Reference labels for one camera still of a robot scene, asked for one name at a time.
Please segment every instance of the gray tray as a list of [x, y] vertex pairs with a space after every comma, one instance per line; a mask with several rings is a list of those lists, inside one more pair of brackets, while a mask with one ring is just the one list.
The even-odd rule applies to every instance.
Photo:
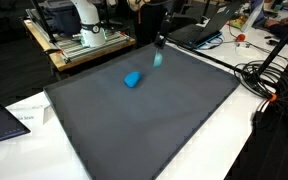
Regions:
[[[93, 179], [155, 179], [238, 86], [171, 47], [161, 53], [158, 69], [149, 45], [45, 88]], [[123, 81], [132, 71], [143, 74], [133, 89]]]

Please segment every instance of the desk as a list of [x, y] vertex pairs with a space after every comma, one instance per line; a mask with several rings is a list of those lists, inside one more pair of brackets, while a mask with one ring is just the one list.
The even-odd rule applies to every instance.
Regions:
[[[36, 28], [36, 26], [34, 26], [34, 24], [31, 22], [31, 20], [24, 20], [23, 24], [24, 24], [25, 28], [29, 31], [29, 33], [31, 33], [33, 35], [33, 37], [37, 40], [37, 42], [41, 45], [43, 50], [48, 50], [48, 49], [54, 48], [52, 46], [52, 44], [49, 43], [44, 38], [44, 36]], [[85, 56], [79, 60], [72, 61], [69, 63], [65, 63], [64, 59], [56, 53], [50, 54], [49, 59], [51, 61], [51, 64], [54, 65], [54, 67], [56, 68], [56, 70], [64, 71], [64, 70], [70, 69], [72, 67], [78, 66], [80, 64], [83, 64], [85, 62], [94, 60], [96, 58], [102, 57], [102, 56], [107, 55], [107, 54], [110, 54], [112, 52], [116, 52], [116, 51], [121, 50], [123, 48], [130, 47], [134, 44], [135, 44], [135, 40], [133, 38], [130, 38], [129, 41], [125, 41], [123, 43], [119, 43], [119, 44], [116, 44], [114, 46], [110, 46], [109, 48], [104, 48], [102, 50], [95, 51], [92, 54], [89, 54], [89, 55], [87, 55], [87, 56]]]
[[[233, 37], [230, 37], [227, 31], [227, 26], [223, 28], [223, 33], [226, 38], [226, 41], [230, 41]], [[233, 34], [238, 34], [237, 29], [232, 29]], [[248, 40], [252, 43], [255, 43], [258, 46], [267, 49], [273, 49], [265, 44], [264, 37], [267, 35], [266, 32], [260, 30], [252, 29], [249, 31], [246, 36]], [[246, 63], [252, 61], [253, 59], [245, 58], [238, 56], [234, 51], [234, 44], [223, 44], [223, 46], [213, 49], [212, 51], [203, 51], [204, 53], [217, 57], [220, 60], [223, 60], [231, 65], [236, 65], [238, 63]], [[288, 58], [288, 46], [285, 46], [281, 52], [283, 56]], [[229, 69], [223, 68], [220, 65], [217, 65], [213, 62], [199, 58], [209, 64], [217, 66], [221, 69], [224, 69], [228, 72], [231, 72]], [[280, 64], [285, 67], [287, 62], [284, 59], [276, 58], [275, 63]], [[26, 107], [27, 104], [34, 104], [36, 99], [45, 99], [43, 93], [40, 93], [36, 96], [30, 97], [24, 101], [14, 104], [9, 107], [10, 109], [15, 109], [18, 107]], [[220, 107], [212, 114], [212, 116], [203, 124], [199, 131], [190, 139], [190, 141], [182, 148], [182, 150], [175, 156], [171, 163], [166, 167], [166, 169], [158, 177], [159, 180], [221, 180], [224, 179], [225, 175], [229, 171], [236, 157], [238, 156], [240, 150], [246, 143], [248, 137], [252, 132], [251, 119], [253, 113], [258, 108], [258, 106], [263, 102], [262, 98], [259, 98], [249, 91], [247, 91], [242, 86], [239, 86], [225, 101]], [[47, 100], [44, 100], [44, 105], [47, 106], [49, 103]], [[42, 129], [47, 128], [48, 123], [52, 123], [53, 129], [59, 133], [55, 137], [61, 136], [62, 140], [67, 142], [67, 137], [65, 137], [63, 129], [60, 127], [60, 124], [55, 117], [51, 115], [50, 120], [45, 123]], [[23, 137], [18, 137], [9, 141], [1, 142], [1, 144], [8, 144], [10, 142], [20, 142], [21, 138], [27, 138], [27, 142], [34, 142], [34, 139], [38, 138], [38, 133], [40, 131], [32, 131], [31, 134], [25, 135]], [[44, 136], [50, 138], [50, 141], [55, 138], [54, 136], [47, 134], [48, 131], [44, 131]], [[52, 159], [50, 164], [36, 165], [31, 167], [31, 164], [34, 162], [26, 161], [26, 159], [17, 159], [17, 161], [27, 162], [27, 171], [19, 172], [19, 174], [10, 174], [9, 179], [46, 179], [47, 177], [56, 177], [57, 179], [87, 179], [87, 173], [81, 167], [80, 161], [76, 158], [76, 153], [72, 151], [70, 145], [63, 145], [61, 148], [64, 148], [65, 151], [70, 153], [66, 154], [67, 157], [71, 157], [74, 161], [67, 162], [67, 165], [72, 169], [71, 171], [67, 170], [63, 166], [53, 166], [53, 162], [56, 159]], [[43, 154], [38, 154], [36, 152], [36, 157], [41, 157]], [[0, 171], [3, 171], [7, 174], [9, 171], [14, 170], [4, 167], [2, 164], [3, 161], [9, 159], [0, 158]]]

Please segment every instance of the wooden table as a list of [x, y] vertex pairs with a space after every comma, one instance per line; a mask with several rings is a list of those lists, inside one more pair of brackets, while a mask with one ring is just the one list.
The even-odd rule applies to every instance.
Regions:
[[[52, 44], [48, 42], [46, 38], [42, 35], [42, 33], [32, 24], [31, 20], [24, 20], [23, 25], [29, 31], [30, 34], [33, 35], [33, 37], [36, 39], [36, 41], [40, 44], [40, 46], [43, 48], [43, 50], [53, 49]], [[124, 43], [120, 43], [117, 45], [114, 45], [110, 48], [103, 49], [101, 51], [97, 51], [93, 54], [87, 55], [80, 60], [72, 61], [69, 63], [65, 63], [63, 58], [56, 53], [49, 55], [49, 60], [51, 61], [51, 64], [55, 67], [55, 70], [62, 72], [64, 70], [73, 68], [75, 66], [78, 66], [80, 64], [83, 64], [85, 62], [97, 59], [99, 57], [102, 57], [104, 55], [110, 54], [112, 52], [116, 52], [118, 50], [121, 50], [126, 47], [130, 47], [135, 44], [135, 40], [133, 38], [130, 38], [129, 41], [125, 41]]]

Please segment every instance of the white table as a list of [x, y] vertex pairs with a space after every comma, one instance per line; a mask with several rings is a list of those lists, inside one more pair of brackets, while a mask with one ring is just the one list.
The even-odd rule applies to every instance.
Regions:
[[[232, 33], [238, 35], [240, 32], [232, 28]], [[233, 40], [227, 26], [223, 28], [223, 34], [225, 41]], [[267, 40], [264, 40], [267, 35], [269, 33], [254, 29], [246, 33], [251, 43], [272, 50], [273, 47], [266, 45]], [[238, 55], [234, 43], [203, 52], [231, 65], [254, 60]], [[288, 58], [288, 46], [284, 47], [280, 55]], [[197, 58], [232, 73], [221, 65]], [[287, 65], [281, 58], [276, 58], [274, 62], [283, 67]], [[158, 179], [224, 179], [252, 132], [251, 119], [261, 102], [262, 98], [239, 86], [175, 156]], [[22, 120], [32, 130], [31, 134], [0, 142], [0, 179], [89, 179], [52, 110], [48, 108], [43, 115], [45, 117], [37, 117], [43, 114], [48, 105], [45, 95], [40, 93], [8, 107], [16, 116], [35, 113], [35, 119]]]

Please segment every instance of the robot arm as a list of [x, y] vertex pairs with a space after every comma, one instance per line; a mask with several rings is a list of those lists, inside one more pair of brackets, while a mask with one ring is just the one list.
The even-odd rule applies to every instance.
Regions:
[[86, 47], [98, 47], [105, 44], [104, 29], [98, 17], [96, 7], [88, 0], [71, 0], [81, 18], [81, 42]]

